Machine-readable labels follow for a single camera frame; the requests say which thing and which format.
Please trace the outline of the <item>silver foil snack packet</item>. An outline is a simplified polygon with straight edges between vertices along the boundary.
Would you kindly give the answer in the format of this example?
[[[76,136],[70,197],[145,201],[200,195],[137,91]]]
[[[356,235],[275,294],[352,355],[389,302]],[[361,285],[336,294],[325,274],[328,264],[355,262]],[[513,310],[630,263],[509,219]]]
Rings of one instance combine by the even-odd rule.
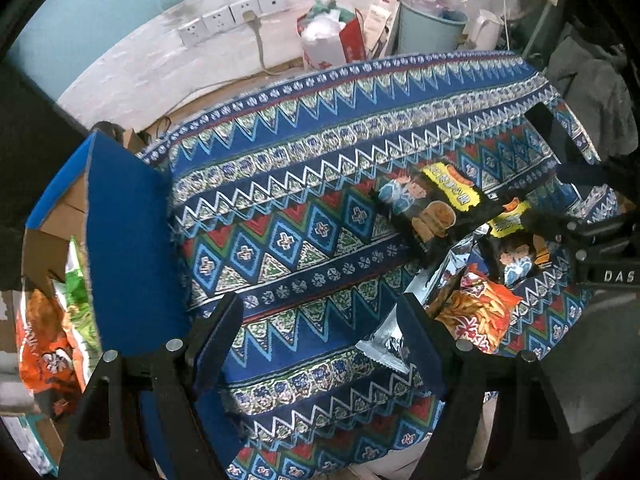
[[[424,308],[440,292],[448,295],[468,263],[477,240],[485,234],[485,226],[480,226],[443,252],[427,256],[426,263],[399,297],[392,312],[371,335],[356,343],[356,349],[394,372],[408,374],[412,364],[411,341],[420,340],[424,335],[421,315],[414,315],[412,306]]]

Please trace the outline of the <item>orange patterned snack bag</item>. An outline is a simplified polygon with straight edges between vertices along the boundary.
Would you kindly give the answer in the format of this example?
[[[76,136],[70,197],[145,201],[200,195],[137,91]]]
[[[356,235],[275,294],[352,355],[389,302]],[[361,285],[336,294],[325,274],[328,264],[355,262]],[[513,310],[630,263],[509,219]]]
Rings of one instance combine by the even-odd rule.
[[[472,263],[451,292],[442,289],[438,293],[426,307],[426,313],[444,324],[455,340],[471,341],[480,351],[491,354],[498,350],[521,300]]]

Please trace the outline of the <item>black cartoon snack bag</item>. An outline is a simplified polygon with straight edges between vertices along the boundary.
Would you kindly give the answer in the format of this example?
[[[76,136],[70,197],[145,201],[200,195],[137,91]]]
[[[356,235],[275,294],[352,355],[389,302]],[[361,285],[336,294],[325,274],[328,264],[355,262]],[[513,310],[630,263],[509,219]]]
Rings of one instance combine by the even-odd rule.
[[[503,206],[498,217],[488,222],[488,233],[477,242],[489,275],[507,288],[551,264],[547,241],[522,225],[522,215],[529,208],[529,203],[514,198]]]
[[[502,214],[506,204],[489,198],[448,162],[385,180],[371,196],[426,268],[442,262],[454,244]]]

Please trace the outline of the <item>green snack bag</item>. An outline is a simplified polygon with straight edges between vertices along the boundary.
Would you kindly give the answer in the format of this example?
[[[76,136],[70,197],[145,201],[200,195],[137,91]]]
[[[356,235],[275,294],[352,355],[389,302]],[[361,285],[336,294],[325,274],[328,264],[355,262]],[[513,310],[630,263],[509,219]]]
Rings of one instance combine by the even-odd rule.
[[[94,316],[86,258],[75,237],[68,243],[64,281],[52,278],[54,296],[63,311],[62,327],[70,346],[80,388],[85,389],[102,356]]]

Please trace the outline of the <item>orange chip bag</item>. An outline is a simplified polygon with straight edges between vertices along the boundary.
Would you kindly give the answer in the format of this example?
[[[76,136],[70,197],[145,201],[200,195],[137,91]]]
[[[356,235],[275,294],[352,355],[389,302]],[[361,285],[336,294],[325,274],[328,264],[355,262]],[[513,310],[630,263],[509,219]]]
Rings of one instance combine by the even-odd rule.
[[[18,374],[28,390],[79,390],[62,310],[39,289],[24,290],[15,320]]]

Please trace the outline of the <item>blue patterned tablecloth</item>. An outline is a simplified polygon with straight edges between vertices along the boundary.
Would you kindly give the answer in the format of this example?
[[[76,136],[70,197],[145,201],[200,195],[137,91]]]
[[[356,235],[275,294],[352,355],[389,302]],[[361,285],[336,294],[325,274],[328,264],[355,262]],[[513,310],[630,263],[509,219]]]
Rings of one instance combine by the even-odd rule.
[[[230,478],[309,479],[431,437],[442,404],[420,374],[356,347],[419,271],[375,191],[408,204],[410,172],[449,162],[490,197],[526,188],[549,214],[616,214],[607,186],[556,176],[560,152],[527,118],[536,105],[598,160],[559,92],[508,52],[392,56],[289,79],[141,153],[172,183],[191,308],[211,314],[227,292],[243,300],[218,389],[240,432]]]

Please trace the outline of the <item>blue-edged cardboard box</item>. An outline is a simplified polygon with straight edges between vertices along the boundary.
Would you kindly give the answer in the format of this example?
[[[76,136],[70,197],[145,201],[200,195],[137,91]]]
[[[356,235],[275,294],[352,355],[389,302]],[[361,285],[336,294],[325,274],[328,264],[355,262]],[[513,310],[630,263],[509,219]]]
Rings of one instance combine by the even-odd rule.
[[[52,292],[78,236],[102,356],[74,404],[63,479],[222,479],[241,443],[217,384],[186,377],[194,318],[167,221],[169,183],[104,134],[85,140],[25,226],[27,290]]]

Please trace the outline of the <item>black round speaker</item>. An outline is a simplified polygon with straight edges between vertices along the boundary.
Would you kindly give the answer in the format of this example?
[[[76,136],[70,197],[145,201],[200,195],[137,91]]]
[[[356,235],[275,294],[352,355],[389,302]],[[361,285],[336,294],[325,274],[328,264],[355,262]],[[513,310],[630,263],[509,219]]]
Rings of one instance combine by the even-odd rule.
[[[120,125],[113,124],[112,122],[96,122],[91,127],[91,131],[102,133],[120,145],[124,144],[125,129]]]

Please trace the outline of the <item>white electric kettle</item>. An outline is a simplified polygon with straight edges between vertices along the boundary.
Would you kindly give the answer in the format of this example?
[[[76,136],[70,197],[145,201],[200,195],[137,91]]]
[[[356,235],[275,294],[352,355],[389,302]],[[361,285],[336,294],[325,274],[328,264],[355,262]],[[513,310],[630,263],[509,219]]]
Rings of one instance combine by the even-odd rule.
[[[494,12],[480,9],[468,33],[471,50],[495,50],[504,27],[504,21]]]

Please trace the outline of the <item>red white shopping bag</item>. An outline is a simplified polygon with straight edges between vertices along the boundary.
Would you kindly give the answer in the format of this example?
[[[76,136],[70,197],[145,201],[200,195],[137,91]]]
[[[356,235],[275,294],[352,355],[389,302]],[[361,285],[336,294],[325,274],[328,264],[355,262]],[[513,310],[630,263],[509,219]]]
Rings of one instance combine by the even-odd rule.
[[[335,0],[317,0],[297,19],[296,32],[307,70],[325,70],[368,57],[359,12]]]

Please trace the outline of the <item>white wall socket strip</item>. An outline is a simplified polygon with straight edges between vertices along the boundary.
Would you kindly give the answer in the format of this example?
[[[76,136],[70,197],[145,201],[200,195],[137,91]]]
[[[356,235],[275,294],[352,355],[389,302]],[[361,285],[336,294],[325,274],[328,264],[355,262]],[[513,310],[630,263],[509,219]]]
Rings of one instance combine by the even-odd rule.
[[[199,18],[180,25],[178,36],[185,47],[194,47],[223,32],[247,24],[250,18],[280,13],[286,9],[286,0],[238,0],[230,6],[209,11]]]

